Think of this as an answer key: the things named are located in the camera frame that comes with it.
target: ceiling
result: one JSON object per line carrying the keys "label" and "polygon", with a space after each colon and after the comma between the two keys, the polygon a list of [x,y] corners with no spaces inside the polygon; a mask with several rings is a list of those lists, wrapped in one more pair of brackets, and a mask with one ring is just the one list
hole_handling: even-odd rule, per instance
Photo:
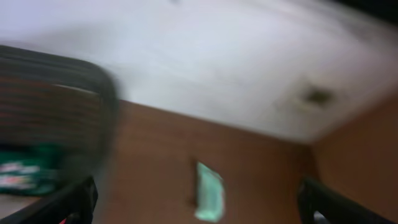
{"label": "ceiling", "polygon": [[[97,63],[114,75],[125,100],[311,142],[398,83],[395,33],[331,8],[5,0],[0,44]],[[309,85],[334,91],[335,103],[321,111],[298,108],[293,99]]]}

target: green object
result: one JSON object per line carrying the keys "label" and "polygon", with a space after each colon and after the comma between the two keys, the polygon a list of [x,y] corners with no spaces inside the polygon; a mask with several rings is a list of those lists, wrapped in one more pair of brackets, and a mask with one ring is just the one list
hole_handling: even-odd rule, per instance
{"label": "green object", "polygon": [[223,179],[200,162],[197,169],[198,208],[195,216],[203,221],[218,222],[224,214]]}
{"label": "green object", "polygon": [[52,144],[16,150],[4,146],[0,151],[0,193],[44,195],[57,185],[62,153]]}

